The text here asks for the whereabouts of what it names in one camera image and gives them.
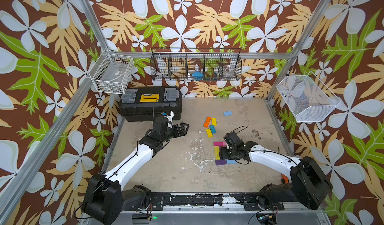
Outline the long yellow block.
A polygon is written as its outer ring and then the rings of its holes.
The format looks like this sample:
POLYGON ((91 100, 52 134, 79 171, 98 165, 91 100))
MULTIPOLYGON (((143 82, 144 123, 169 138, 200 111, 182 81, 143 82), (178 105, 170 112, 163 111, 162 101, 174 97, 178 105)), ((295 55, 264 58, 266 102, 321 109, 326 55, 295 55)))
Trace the long yellow block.
POLYGON ((220 160, 220 147, 219 146, 214 146, 214 151, 215 151, 215 160, 220 160))

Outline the magenta block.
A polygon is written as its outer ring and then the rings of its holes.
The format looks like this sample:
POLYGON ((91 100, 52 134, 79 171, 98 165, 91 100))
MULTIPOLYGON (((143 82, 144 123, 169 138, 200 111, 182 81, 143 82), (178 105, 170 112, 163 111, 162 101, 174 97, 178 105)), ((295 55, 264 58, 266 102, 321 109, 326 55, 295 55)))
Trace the magenta block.
POLYGON ((216 147, 225 147, 223 145, 223 142, 214 142, 214 146, 216 146, 216 147))

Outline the purple block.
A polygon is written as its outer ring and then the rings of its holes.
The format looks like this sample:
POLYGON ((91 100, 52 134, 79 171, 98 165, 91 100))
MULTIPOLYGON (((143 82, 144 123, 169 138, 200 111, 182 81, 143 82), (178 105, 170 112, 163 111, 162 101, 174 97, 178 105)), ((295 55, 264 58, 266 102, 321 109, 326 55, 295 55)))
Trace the purple block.
POLYGON ((227 161, 226 160, 215 160, 215 164, 216 164, 216 166, 222 166, 222 165, 226 165, 227 161))

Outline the teal block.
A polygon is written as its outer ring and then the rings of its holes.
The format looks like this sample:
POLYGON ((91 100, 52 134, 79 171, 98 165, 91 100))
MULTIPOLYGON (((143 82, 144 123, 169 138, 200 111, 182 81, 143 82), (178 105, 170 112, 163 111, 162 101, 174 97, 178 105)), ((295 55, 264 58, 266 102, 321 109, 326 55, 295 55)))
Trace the teal block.
POLYGON ((212 134, 216 133, 216 129, 215 129, 214 125, 210 125, 210 130, 211 130, 212 134))

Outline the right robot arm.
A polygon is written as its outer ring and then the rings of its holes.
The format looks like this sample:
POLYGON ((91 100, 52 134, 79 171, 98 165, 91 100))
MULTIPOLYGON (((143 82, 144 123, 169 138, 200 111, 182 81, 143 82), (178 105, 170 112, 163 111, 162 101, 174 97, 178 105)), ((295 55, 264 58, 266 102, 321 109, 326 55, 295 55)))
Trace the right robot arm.
POLYGON ((261 164, 290 181, 280 185, 267 184, 258 192, 257 204, 263 209, 278 203, 293 202, 317 210, 333 189, 330 180, 311 157, 289 157, 256 142, 243 142, 236 132, 227 133, 224 140, 227 145, 219 148, 221 159, 261 164))

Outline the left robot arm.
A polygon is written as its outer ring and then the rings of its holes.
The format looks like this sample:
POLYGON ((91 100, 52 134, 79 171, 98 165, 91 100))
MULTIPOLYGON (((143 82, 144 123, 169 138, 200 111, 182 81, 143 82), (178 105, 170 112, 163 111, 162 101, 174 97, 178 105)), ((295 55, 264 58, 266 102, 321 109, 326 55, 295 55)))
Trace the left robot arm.
POLYGON ((104 225, 111 225, 122 211, 132 210, 149 216, 153 207, 151 190, 141 185, 126 191, 124 187, 171 139, 186 136, 189 128, 186 123, 174 125, 170 117, 155 118, 153 127, 137 141, 127 158, 110 171, 91 177, 80 205, 82 213, 104 225))

